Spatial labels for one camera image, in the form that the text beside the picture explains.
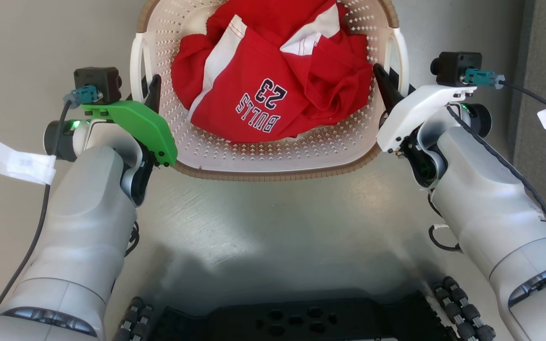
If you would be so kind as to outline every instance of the teal connector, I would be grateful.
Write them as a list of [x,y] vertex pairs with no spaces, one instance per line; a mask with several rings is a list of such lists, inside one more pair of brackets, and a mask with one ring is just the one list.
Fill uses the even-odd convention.
[[478,69],[467,69],[464,72],[464,80],[461,82],[475,86],[494,86],[496,84],[496,74],[493,71],[481,71]]

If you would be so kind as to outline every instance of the hexagonal hole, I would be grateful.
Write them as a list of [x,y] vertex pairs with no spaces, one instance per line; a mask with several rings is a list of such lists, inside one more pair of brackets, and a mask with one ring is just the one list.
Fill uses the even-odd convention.
[[323,315],[323,311],[320,308],[317,308],[316,306],[312,306],[307,311],[307,315],[312,319],[318,319],[319,317],[321,317],[321,315]]
[[328,322],[330,322],[330,324],[338,324],[338,319],[336,318],[335,313],[331,313],[330,315],[328,315]]
[[323,334],[326,331],[326,326],[321,322],[313,322],[310,324],[309,330],[316,334]]
[[282,313],[281,310],[271,310],[271,311],[269,311],[267,316],[272,321],[279,321],[279,320],[283,319],[283,313]]
[[290,324],[290,326],[300,327],[304,323],[305,323],[305,320],[303,320],[303,318],[300,315],[290,316],[290,318],[288,319],[288,324]]
[[279,337],[285,333],[286,330],[279,324],[275,324],[269,328],[269,335]]

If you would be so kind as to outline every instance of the white fabric trim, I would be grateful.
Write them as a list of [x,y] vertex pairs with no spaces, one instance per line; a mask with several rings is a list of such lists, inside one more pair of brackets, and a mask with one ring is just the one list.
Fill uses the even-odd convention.
[[313,48],[317,46],[321,36],[329,38],[338,31],[340,31],[338,8],[334,4],[318,15],[313,22],[302,26],[280,50],[287,54],[309,56],[313,53]]
[[235,56],[237,47],[241,42],[241,39],[246,34],[247,26],[241,21],[241,18],[235,15],[229,26],[223,33],[223,36],[219,40],[218,44],[212,49],[208,58],[206,58],[206,64],[204,65],[203,74],[203,87],[201,93],[195,98],[189,109],[187,119],[191,121],[193,113],[197,109],[197,106],[201,103],[203,98],[212,90],[214,81],[221,74],[221,72],[229,65],[230,61]]

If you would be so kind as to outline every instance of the red clothing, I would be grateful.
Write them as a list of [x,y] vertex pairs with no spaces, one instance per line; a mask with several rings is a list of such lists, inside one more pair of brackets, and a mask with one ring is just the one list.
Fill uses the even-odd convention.
[[191,123],[232,142],[335,125],[368,103],[366,37],[335,0],[229,0],[182,39],[174,91]]

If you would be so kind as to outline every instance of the concrete floor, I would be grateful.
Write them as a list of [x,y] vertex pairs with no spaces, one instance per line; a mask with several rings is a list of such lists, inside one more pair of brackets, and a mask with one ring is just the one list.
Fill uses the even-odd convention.
[[[43,129],[57,119],[78,67],[113,65],[128,80],[142,4],[0,0],[0,141],[41,153]],[[512,75],[522,0],[394,4],[415,86],[434,82],[429,63],[444,50],[482,52],[485,69]],[[482,26],[477,15],[490,24]],[[509,95],[479,90],[473,98],[492,112],[488,140],[505,155]],[[58,181],[68,167],[59,162]],[[0,176],[0,290],[30,243],[42,192],[42,186]],[[273,300],[373,296],[390,302],[450,275],[496,329],[497,340],[512,339],[476,267],[429,241],[427,228],[441,220],[405,160],[381,155],[349,175],[292,183],[206,181],[161,169],[138,221],[140,245],[126,259],[108,307],[109,336],[136,295],[160,308],[205,314]],[[449,231],[440,234],[443,242],[455,242]]]

